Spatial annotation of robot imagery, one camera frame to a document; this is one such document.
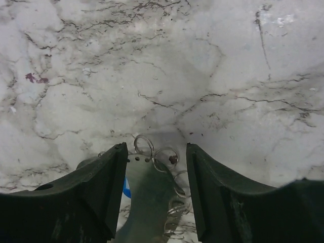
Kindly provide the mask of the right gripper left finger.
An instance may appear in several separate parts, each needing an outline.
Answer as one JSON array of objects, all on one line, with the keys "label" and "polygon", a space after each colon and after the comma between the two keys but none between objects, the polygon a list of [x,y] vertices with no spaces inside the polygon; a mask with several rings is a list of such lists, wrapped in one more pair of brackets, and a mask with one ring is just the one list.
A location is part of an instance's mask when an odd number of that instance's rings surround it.
[{"label": "right gripper left finger", "polygon": [[125,143],[37,189],[1,194],[1,242],[107,242],[115,237]]}]

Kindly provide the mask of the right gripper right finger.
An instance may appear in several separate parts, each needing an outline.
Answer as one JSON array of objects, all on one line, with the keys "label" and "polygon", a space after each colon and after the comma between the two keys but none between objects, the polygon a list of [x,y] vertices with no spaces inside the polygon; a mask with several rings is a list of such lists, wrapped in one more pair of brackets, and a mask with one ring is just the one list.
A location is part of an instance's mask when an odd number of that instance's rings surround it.
[{"label": "right gripper right finger", "polygon": [[200,242],[323,242],[323,182],[279,188],[249,179],[187,144],[186,162]]}]

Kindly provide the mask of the blue key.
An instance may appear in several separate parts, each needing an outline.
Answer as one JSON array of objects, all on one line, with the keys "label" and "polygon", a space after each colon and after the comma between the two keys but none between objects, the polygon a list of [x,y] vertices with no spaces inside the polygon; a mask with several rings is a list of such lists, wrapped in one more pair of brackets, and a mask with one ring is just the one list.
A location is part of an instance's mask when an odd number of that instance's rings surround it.
[{"label": "blue key", "polygon": [[126,177],[124,178],[123,194],[127,198],[131,198],[131,190],[130,190],[129,182]]}]

